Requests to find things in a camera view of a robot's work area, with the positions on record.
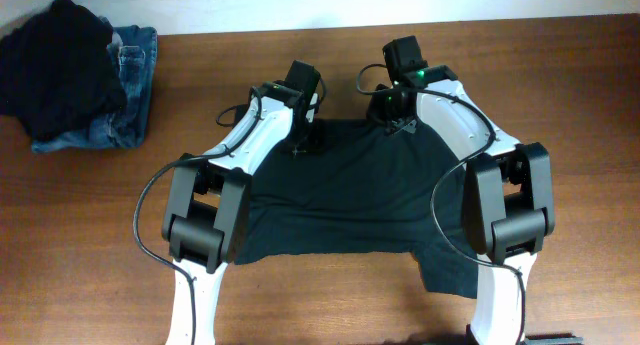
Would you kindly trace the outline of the black Nike t-shirt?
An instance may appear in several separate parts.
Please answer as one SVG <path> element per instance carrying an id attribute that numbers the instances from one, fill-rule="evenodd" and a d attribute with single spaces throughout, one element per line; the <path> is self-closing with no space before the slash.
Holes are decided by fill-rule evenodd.
<path id="1" fill-rule="evenodd" d="M 457 159 L 438 134 L 387 136 L 366 120 L 324 120 L 318 152 L 273 149 L 255 172 L 247 237 L 236 264 L 267 256 L 410 253 L 430 292 L 474 298 L 477 268 L 446 244 L 471 248 L 461 226 L 465 175 L 431 193 Z"/>

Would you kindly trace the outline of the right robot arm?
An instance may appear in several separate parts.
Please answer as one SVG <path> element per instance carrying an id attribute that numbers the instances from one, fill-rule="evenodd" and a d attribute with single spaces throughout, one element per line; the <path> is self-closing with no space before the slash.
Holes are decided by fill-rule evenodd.
<path id="1" fill-rule="evenodd" d="M 504 133 L 449 67 L 430 67 L 420 60 L 384 67 L 391 85 L 369 94 L 381 101 L 389 125 L 424 124 L 457 159 L 437 180 L 429 209 L 436 209 L 450 175 L 465 175 L 461 226 L 471 249 L 445 241 L 477 268 L 476 305 L 465 343 L 526 343 L 529 275 L 555 228 L 548 151 L 540 143 L 523 144 Z"/>

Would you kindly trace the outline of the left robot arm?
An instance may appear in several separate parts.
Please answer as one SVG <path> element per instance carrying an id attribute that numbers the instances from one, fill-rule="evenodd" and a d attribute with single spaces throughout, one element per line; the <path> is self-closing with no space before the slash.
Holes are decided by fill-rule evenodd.
<path id="1" fill-rule="evenodd" d="M 230 133 L 196 162 L 176 166 L 162 236 L 175 268 L 170 344 L 212 344 L 220 288 L 249 220 L 253 176 L 279 144 L 307 136 L 319 104 L 317 82 L 266 82 L 251 89 Z"/>

